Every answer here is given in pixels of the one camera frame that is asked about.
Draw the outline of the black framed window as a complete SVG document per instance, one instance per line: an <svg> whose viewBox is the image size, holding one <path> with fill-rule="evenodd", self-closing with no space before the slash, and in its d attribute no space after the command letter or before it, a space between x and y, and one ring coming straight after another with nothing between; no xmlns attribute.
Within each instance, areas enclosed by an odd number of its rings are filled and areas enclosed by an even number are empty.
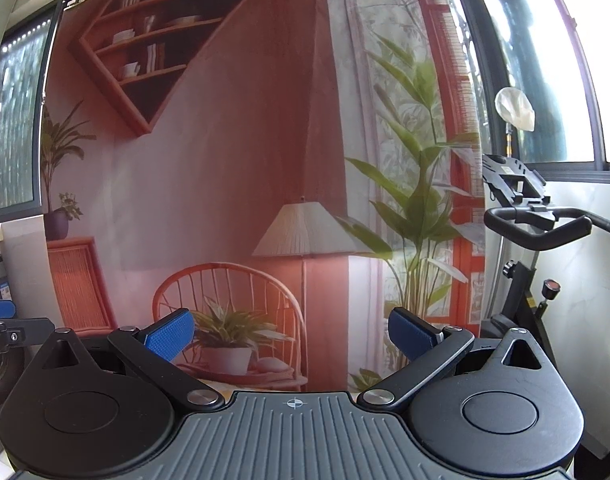
<svg viewBox="0 0 610 480"><path fill-rule="evenodd" d="M39 214L40 124L60 3L30 18L0 48L0 223Z"/></svg>

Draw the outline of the white cloth on pole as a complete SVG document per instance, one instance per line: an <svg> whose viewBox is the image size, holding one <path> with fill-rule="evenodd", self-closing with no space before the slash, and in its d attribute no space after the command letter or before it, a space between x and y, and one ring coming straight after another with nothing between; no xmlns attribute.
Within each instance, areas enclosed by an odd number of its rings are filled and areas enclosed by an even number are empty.
<svg viewBox="0 0 610 480"><path fill-rule="evenodd" d="M535 110L526 94L514 87L504 87L497 91L495 110L503 120L517 130L533 131Z"/></svg>

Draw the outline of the printed room backdrop cloth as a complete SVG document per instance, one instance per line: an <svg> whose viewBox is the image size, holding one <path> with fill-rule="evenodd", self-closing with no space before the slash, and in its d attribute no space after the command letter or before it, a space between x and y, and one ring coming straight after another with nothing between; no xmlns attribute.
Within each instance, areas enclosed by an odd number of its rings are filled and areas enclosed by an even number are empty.
<svg viewBox="0 0 610 480"><path fill-rule="evenodd" d="M65 324L188 309L178 365L360 391L404 308L480 328L481 133L453 0L78 0L43 121Z"/></svg>

